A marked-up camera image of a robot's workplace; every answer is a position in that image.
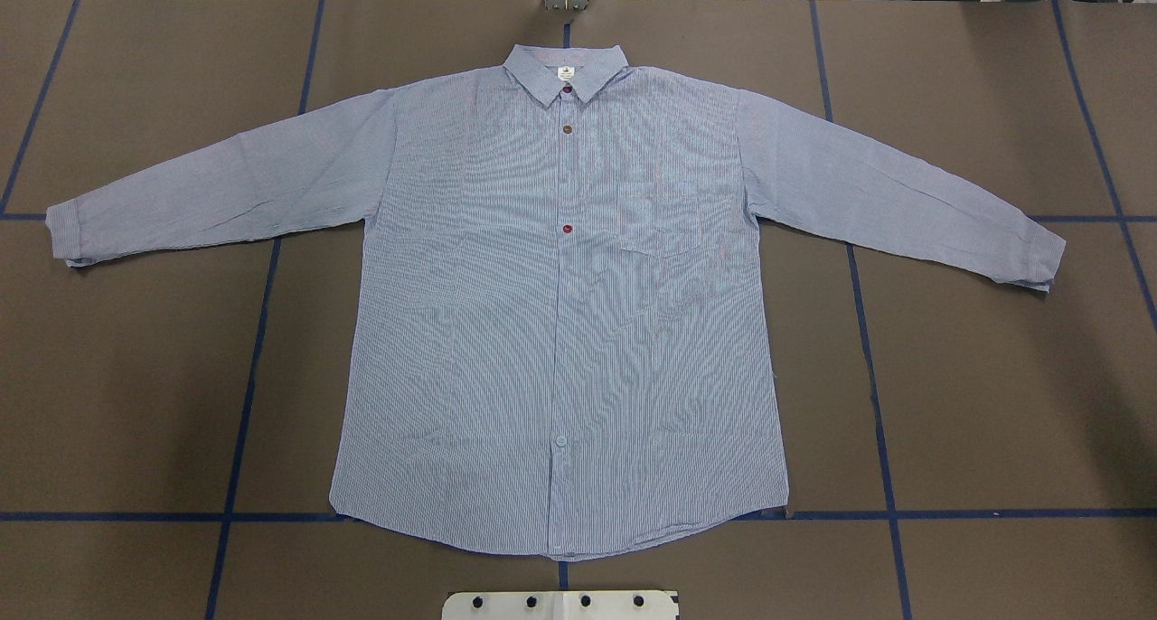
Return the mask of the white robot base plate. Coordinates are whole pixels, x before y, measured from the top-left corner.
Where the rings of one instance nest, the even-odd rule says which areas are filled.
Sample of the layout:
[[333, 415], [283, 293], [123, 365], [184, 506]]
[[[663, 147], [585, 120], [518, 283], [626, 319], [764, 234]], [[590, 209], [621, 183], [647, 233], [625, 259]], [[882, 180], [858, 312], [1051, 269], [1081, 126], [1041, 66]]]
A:
[[676, 591], [574, 590], [459, 592], [442, 619], [681, 619]]

